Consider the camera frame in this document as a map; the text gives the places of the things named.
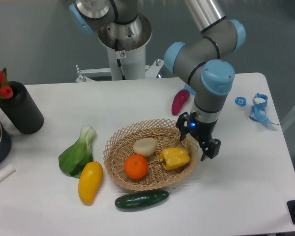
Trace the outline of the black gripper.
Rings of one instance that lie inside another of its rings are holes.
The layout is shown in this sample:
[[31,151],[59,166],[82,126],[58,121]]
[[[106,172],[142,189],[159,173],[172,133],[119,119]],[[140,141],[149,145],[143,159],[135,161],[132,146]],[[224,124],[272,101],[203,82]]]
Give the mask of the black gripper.
[[190,115],[187,112],[179,115],[176,128],[180,131],[180,141],[186,138],[188,133],[199,142],[200,148],[203,151],[201,161],[213,159],[219,153],[221,141],[212,138],[212,132],[217,121],[202,122],[196,118],[197,113],[192,112]]

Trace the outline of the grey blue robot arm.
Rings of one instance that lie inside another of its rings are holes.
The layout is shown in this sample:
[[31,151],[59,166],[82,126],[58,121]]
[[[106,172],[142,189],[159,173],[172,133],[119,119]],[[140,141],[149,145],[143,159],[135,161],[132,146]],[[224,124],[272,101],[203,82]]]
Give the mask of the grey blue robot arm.
[[202,35],[192,45],[173,43],[165,52],[166,67],[195,91],[191,111],[176,122],[181,140],[190,134],[203,151],[202,160],[218,155],[221,142],[212,132],[235,78],[234,68],[221,58],[238,49],[246,30],[226,17],[216,0],[187,0],[186,5]]

